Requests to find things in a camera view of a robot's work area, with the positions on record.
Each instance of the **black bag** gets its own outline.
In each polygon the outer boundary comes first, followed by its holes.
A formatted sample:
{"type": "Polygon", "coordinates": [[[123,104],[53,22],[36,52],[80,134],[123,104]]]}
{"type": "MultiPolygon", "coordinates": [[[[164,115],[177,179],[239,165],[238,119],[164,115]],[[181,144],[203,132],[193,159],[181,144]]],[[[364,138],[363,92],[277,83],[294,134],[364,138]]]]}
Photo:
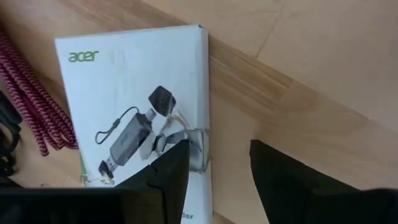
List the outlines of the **black bag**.
{"type": "Polygon", "coordinates": [[[21,128],[18,126],[22,122],[22,118],[13,107],[7,97],[0,91],[0,123],[2,123],[11,133],[11,143],[7,144],[4,131],[0,129],[0,177],[9,177],[14,174],[14,165],[16,160],[12,152],[17,147],[19,142],[19,131],[21,128]]]}

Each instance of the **usb card reader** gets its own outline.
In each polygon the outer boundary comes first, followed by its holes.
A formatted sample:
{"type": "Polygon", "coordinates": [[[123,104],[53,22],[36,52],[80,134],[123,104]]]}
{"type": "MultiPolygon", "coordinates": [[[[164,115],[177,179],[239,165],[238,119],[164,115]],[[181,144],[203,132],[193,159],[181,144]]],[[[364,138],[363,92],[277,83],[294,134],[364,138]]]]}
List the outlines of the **usb card reader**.
{"type": "Polygon", "coordinates": [[[124,128],[123,132],[111,146],[110,156],[99,165],[102,176],[113,178],[113,171],[118,166],[124,166],[142,143],[152,132],[152,120],[155,118],[154,110],[149,109],[146,114],[136,113],[124,128]]]}
{"type": "Polygon", "coordinates": [[[132,155],[139,150],[142,143],[144,143],[152,132],[152,120],[156,117],[156,114],[158,113],[161,116],[167,117],[175,106],[175,98],[172,93],[162,86],[158,86],[148,99],[155,110],[149,109],[146,114],[141,114],[137,107],[132,106],[127,109],[120,118],[116,119],[109,130],[97,132],[95,142],[97,144],[102,144],[113,130],[117,128],[120,124],[121,118],[129,110],[137,110],[137,113],[135,113],[133,118],[109,149],[109,157],[105,161],[102,161],[98,167],[98,171],[106,180],[112,180],[113,172],[116,168],[118,166],[124,166],[132,155]],[[98,141],[99,134],[105,134],[105,137],[100,141],[98,141]]]}

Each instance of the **wooden floor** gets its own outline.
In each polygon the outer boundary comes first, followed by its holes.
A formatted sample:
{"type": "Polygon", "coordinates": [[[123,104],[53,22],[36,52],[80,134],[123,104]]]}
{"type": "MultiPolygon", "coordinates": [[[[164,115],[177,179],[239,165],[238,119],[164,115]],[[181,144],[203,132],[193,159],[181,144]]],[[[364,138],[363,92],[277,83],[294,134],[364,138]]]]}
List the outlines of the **wooden floor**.
{"type": "MultiPolygon", "coordinates": [[[[0,22],[65,109],[54,38],[208,29],[215,223],[240,224],[266,220],[253,138],[360,189],[398,187],[396,10],[394,0],[2,0],[0,22]]],[[[78,152],[42,158],[25,126],[22,140],[15,181],[79,186],[78,152]]]]}

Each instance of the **acer logo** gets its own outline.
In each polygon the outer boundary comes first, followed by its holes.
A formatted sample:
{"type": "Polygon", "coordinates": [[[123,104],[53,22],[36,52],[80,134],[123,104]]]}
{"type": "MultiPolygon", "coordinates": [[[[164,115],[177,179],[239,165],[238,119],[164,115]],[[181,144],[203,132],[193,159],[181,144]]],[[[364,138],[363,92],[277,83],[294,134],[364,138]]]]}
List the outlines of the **acer logo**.
{"type": "Polygon", "coordinates": [[[94,62],[95,54],[99,53],[99,51],[94,52],[72,52],[69,53],[69,61],[70,62],[94,62]]]}

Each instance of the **product box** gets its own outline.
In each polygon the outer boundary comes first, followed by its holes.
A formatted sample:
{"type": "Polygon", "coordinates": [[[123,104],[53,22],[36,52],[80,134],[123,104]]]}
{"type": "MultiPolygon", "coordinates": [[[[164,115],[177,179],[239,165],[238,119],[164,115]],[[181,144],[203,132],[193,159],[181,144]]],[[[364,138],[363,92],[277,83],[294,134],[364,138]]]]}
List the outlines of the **product box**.
{"type": "Polygon", "coordinates": [[[200,26],[55,40],[87,187],[114,187],[189,139],[182,223],[211,223],[208,33],[200,26]]]}

